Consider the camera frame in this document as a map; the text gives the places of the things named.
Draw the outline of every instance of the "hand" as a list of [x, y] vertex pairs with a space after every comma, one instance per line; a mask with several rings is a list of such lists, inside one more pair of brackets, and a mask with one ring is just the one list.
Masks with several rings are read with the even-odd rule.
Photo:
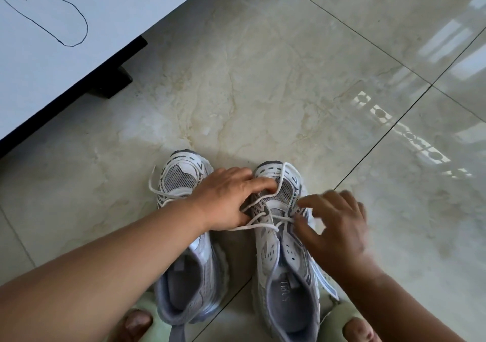
[[264, 189], [275, 192], [277, 183], [269, 177], [253, 178], [250, 168], [219, 168], [186, 200], [201, 213], [206, 231], [222, 231], [249, 222], [250, 217], [240, 211], [240, 206], [250, 194]]
[[365, 206], [349, 191], [333, 190], [301, 198], [300, 207], [311, 208], [326, 226], [322, 235], [309, 227], [303, 216], [295, 220], [298, 237], [309, 253], [336, 282], [372, 280], [382, 274], [368, 250]]

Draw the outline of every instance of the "shoe insole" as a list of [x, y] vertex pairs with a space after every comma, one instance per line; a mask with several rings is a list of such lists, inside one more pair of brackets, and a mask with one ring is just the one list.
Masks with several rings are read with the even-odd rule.
[[270, 286], [270, 312], [286, 333], [304, 330], [312, 321], [312, 300], [302, 283], [289, 267]]
[[167, 269], [169, 300], [174, 308], [184, 310], [201, 284], [199, 263], [182, 254]]

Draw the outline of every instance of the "left hand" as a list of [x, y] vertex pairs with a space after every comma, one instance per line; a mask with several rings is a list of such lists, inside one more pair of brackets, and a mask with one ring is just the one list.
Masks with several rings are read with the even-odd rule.
[[245, 225], [250, 217], [240, 211], [245, 199], [262, 190], [275, 192], [269, 177], [253, 178], [250, 168], [219, 168], [206, 177], [186, 199], [202, 214], [205, 230], [223, 231]]

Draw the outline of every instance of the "right hand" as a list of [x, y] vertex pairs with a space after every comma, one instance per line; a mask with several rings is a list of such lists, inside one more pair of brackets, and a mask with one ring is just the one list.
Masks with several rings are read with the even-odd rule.
[[318, 235], [303, 216], [295, 218], [297, 236], [323, 271], [338, 283], [373, 280], [383, 272], [368, 250], [365, 206], [349, 191], [309, 195], [297, 204], [311, 208], [325, 225]]

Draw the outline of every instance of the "slipper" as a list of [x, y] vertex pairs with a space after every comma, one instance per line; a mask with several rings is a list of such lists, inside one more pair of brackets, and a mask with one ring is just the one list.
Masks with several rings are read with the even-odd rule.
[[337, 305], [322, 321], [317, 341], [347, 342], [343, 335], [343, 328], [352, 318], [364, 320], [352, 303], [343, 302]]
[[145, 332], [139, 342], [166, 342], [169, 340], [169, 334], [171, 333], [172, 326], [164, 323], [157, 312], [157, 303], [155, 301], [155, 295], [152, 292], [145, 292], [133, 305], [127, 314], [131, 310], [143, 310], [148, 311], [152, 315], [152, 325]]

